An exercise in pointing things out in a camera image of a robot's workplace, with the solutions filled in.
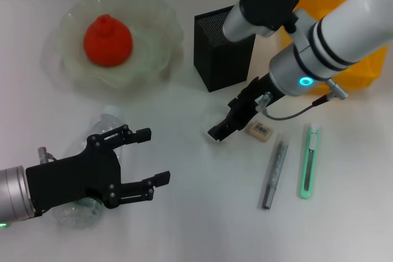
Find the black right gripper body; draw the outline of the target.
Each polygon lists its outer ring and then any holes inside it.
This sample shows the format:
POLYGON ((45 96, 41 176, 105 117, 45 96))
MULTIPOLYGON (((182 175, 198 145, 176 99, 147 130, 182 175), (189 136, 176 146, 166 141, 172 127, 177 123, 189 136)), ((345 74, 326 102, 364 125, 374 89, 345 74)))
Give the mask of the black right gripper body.
POLYGON ((237 97, 228 103, 230 111, 227 115, 227 120, 243 121, 248 124, 257 114, 256 107, 259 97, 263 96, 265 93, 270 93, 272 96, 268 105, 285 96, 285 94, 274 85, 269 74, 264 75, 262 78, 256 77, 246 88, 241 90, 237 97))

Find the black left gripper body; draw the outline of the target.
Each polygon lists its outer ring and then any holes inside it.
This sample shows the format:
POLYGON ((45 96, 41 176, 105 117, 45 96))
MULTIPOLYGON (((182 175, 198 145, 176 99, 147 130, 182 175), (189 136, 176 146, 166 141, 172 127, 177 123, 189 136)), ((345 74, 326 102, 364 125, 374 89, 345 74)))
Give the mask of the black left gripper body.
POLYGON ((114 149, 123 145, 120 134, 94 134, 78 155, 26 169, 36 216, 82 198, 101 200, 108 209, 120 205, 120 164, 114 149))

